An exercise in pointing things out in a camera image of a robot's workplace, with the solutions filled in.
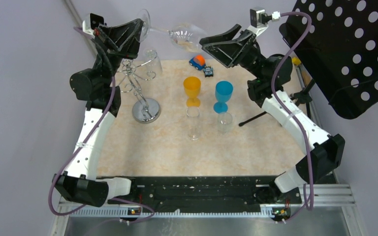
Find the clear textured glass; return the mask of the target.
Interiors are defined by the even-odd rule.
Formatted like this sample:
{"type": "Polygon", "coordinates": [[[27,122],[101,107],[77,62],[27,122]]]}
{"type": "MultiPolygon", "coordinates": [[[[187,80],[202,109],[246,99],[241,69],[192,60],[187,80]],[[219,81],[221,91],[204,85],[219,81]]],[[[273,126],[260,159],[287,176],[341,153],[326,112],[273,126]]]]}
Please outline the clear textured glass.
{"type": "Polygon", "coordinates": [[[144,75],[146,80],[160,77],[163,73],[163,69],[157,51],[155,49],[148,49],[143,56],[145,61],[143,67],[145,68],[144,75]]]}

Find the clear wine glass back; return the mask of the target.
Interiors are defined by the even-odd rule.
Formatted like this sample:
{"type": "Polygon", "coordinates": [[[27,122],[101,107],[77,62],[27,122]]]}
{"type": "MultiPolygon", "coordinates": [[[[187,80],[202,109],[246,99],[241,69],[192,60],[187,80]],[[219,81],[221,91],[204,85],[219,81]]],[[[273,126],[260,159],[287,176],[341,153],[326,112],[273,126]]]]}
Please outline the clear wine glass back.
{"type": "Polygon", "coordinates": [[[144,41],[150,32],[159,32],[168,36],[173,45],[190,53],[200,53],[202,46],[199,41],[207,36],[202,28],[191,23],[180,23],[172,29],[160,29],[151,25],[151,17],[147,9],[141,9],[137,18],[143,21],[140,42],[144,41]]]}

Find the clear wine glass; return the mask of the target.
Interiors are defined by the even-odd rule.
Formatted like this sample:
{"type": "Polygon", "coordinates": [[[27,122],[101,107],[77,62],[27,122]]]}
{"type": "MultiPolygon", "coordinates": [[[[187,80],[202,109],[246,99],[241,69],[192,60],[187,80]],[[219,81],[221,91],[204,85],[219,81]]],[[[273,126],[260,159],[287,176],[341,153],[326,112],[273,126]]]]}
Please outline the clear wine glass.
{"type": "Polygon", "coordinates": [[[217,118],[217,129],[220,134],[227,134],[233,124],[233,117],[228,112],[223,112],[218,114],[217,118]]]}
{"type": "Polygon", "coordinates": [[[190,53],[200,53],[202,46],[199,41],[207,36],[202,28],[191,23],[180,23],[172,29],[160,29],[151,25],[151,17],[147,9],[141,9],[137,18],[143,21],[140,42],[144,41],[150,32],[159,32],[168,36],[173,45],[190,53]]]}
{"type": "Polygon", "coordinates": [[[191,140],[197,140],[200,137],[200,109],[195,106],[187,108],[187,121],[188,121],[188,137],[191,140]]]}

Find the blue plastic wine glass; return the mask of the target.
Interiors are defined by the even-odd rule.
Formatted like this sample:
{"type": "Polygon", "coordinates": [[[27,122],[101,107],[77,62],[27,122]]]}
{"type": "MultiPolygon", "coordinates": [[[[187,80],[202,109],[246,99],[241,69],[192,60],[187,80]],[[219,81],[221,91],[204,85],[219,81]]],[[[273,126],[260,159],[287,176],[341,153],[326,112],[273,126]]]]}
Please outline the blue plastic wine glass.
{"type": "Polygon", "coordinates": [[[228,81],[220,81],[215,87],[215,98],[217,102],[213,109],[217,114],[228,111],[227,102],[231,99],[233,93],[233,85],[228,81]]]}

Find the yellow plastic wine glass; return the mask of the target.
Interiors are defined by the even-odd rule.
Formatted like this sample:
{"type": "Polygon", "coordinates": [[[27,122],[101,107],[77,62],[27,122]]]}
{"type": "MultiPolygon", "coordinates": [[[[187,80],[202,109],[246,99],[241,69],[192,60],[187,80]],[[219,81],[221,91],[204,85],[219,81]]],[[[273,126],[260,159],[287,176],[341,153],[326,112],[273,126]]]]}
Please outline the yellow plastic wine glass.
{"type": "Polygon", "coordinates": [[[183,82],[183,86],[185,94],[188,97],[186,105],[188,107],[199,107],[201,104],[201,101],[198,98],[201,90],[200,79],[194,76],[187,77],[183,82]]]}

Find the clear wine glass front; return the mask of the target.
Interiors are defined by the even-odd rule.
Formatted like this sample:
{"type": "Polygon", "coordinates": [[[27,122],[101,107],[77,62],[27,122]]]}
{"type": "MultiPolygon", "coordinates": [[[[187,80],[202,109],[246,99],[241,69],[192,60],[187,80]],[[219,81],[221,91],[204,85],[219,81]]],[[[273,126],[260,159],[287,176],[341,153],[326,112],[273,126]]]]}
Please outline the clear wine glass front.
{"type": "Polygon", "coordinates": [[[223,112],[218,114],[217,118],[217,129],[220,134],[227,134],[233,124],[233,117],[228,112],[223,112]]]}

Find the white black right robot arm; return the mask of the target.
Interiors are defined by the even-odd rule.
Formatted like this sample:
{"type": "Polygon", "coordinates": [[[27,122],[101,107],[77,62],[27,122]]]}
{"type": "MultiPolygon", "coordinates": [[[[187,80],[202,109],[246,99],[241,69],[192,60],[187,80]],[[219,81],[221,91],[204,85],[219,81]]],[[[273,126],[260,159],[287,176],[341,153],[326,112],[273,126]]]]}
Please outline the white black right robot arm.
{"type": "Polygon", "coordinates": [[[292,189],[314,183],[339,167],[345,140],[320,128],[284,91],[283,84],[290,81],[293,65],[290,57],[283,61],[282,55],[266,58],[261,54],[256,39],[267,28],[260,25],[242,30],[236,24],[222,34],[201,38],[199,44],[226,68],[239,65],[256,77],[247,82],[250,100],[275,118],[304,153],[294,167],[270,181],[265,191],[272,201],[281,203],[292,189]]]}

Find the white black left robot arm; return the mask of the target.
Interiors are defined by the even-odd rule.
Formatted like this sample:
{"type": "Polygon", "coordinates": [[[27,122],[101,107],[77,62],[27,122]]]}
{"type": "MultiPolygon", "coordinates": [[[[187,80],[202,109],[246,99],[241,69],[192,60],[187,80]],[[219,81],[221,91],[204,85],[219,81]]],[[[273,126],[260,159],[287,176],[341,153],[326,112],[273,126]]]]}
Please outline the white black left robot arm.
{"type": "Polygon", "coordinates": [[[104,23],[83,29],[97,51],[95,62],[71,75],[69,84],[78,100],[85,101],[84,121],[72,156],[52,179],[52,190],[80,205],[100,207],[120,196],[126,203],[138,197],[137,188],[126,177],[97,178],[97,166],[106,135],[121,106],[115,75],[125,59],[138,56],[142,19],[108,27],[104,23]]]}

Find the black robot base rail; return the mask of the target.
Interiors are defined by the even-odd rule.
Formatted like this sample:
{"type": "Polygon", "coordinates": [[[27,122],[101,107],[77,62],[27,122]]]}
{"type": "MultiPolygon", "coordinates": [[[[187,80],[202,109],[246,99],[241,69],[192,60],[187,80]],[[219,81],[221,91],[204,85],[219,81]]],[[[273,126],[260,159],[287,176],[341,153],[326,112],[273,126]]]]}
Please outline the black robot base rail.
{"type": "Polygon", "coordinates": [[[158,213],[260,212],[266,204],[301,204],[299,189],[280,193],[274,176],[133,177],[124,200],[158,213]]]}

